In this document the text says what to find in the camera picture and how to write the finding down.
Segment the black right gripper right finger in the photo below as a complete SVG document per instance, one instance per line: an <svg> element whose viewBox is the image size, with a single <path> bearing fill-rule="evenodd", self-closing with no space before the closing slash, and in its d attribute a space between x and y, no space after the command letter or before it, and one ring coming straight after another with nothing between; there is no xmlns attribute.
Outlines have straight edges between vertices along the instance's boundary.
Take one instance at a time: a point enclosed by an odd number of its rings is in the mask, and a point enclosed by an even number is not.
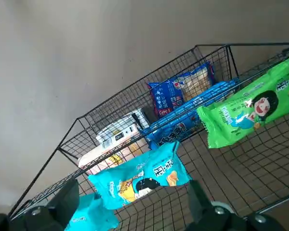
<svg viewBox="0 0 289 231"><path fill-rule="evenodd" d="M211 202L197 180L189 181L189 209L193 218L188 231L284 231L273 217L252 213L239 217L225 204Z"/></svg>

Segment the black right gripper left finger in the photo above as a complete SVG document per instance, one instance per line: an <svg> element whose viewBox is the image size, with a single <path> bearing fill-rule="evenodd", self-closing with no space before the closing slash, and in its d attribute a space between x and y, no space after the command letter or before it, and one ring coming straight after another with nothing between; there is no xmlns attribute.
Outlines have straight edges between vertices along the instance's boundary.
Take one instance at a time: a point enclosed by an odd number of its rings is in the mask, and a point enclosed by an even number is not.
<svg viewBox="0 0 289 231"><path fill-rule="evenodd" d="M69 180L45 205L38 205L10 219L0 213L0 231L63 231L79 206L79 186Z"/></svg>

